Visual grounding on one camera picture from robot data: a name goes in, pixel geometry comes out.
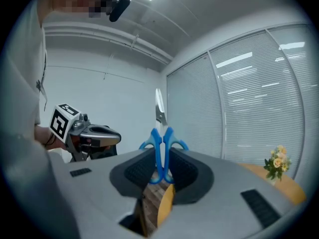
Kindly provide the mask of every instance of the flower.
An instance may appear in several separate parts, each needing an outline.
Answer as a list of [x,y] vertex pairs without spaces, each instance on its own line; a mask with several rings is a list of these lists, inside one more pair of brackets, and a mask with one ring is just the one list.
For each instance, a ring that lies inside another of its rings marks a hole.
[[280,152],[283,153],[283,154],[286,154],[286,153],[287,153],[286,148],[283,147],[282,145],[278,145],[278,146],[277,146],[277,149],[278,149],[278,151],[280,151]]
[[283,163],[283,161],[281,160],[281,158],[275,158],[274,167],[278,168],[281,166],[282,163]]
[[282,169],[282,171],[286,172],[288,170],[288,167],[286,164],[283,164],[283,167],[281,169]]
[[282,159],[283,162],[287,162],[287,160],[288,160],[288,159],[287,159],[287,156],[284,155],[284,154],[283,154],[282,152],[280,152],[280,151],[277,153],[277,156],[278,156],[278,158]]

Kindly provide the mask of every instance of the blue scissor handle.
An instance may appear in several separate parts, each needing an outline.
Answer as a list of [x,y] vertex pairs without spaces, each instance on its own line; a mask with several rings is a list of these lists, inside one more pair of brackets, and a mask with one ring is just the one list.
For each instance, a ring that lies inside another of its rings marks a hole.
[[189,150],[188,146],[183,140],[177,140],[174,136],[174,130],[168,127],[166,133],[163,137],[163,142],[165,143],[165,163],[164,163],[164,180],[168,183],[174,183],[173,178],[168,175],[169,169],[169,150],[174,143],[178,143],[183,149]]
[[160,144],[161,144],[161,136],[156,128],[153,128],[151,131],[151,135],[148,140],[142,143],[139,149],[144,149],[147,145],[153,145],[155,148],[155,157],[156,157],[156,166],[158,167],[158,178],[152,178],[150,180],[150,184],[157,184],[163,179],[163,169],[161,166],[161,159],[160,159]]

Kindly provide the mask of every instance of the wooden table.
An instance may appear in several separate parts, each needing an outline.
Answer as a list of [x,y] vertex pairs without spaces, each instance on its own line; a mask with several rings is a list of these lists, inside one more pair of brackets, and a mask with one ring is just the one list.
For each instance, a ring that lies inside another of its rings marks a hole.
[[[253,165],[253,164],[240,164],[247,168],[248,170],[255,173],[257,176],[266,180],[266,171],[262,166]],[[306,200],[306,195],[302,188],[290,177],[283,174],[282,180],[278,180],[275,186],[279,191],[286,195],[295,205],[302,203]],[[171,184],[168,189],[165,191],[165,194],[159,205],[159,214],[158,214],[158,227],[166,219],[172,209],[172,202],[174,198],[174,186]]]

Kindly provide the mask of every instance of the white wall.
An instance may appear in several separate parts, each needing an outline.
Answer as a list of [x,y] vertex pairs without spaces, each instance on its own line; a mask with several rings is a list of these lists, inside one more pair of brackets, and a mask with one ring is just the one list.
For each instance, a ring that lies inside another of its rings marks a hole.
[[[91,123],[108,125],[122,135],[118,154],[138,149],[155,126],[155,89],[160,74],[147,67],[151,61],[139,59],[139,54],[127,48],[107,46],[107,51],[118,52],[109,60],[103,42],[78,39],[60,39],[59,44],[56,37],[54,42],[47,38],[44,88],[48,103],[44,112],[45,101],[40,98],[41,126],[49,125],[56,104],[68,103],[87,113]],[[62,154],[68,161],[66,153]]]

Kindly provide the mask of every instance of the scissor blade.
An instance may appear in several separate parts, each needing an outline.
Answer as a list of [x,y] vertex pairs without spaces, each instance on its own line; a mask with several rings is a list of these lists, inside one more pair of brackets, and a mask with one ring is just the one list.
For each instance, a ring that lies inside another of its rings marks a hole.
[[156,121],[159,122],[162,126],[166,126],[167,121],[165,117],[163,98],[161,96],[160,89],[156,89],[156,92],[155,92],[155,113],[156,113]]

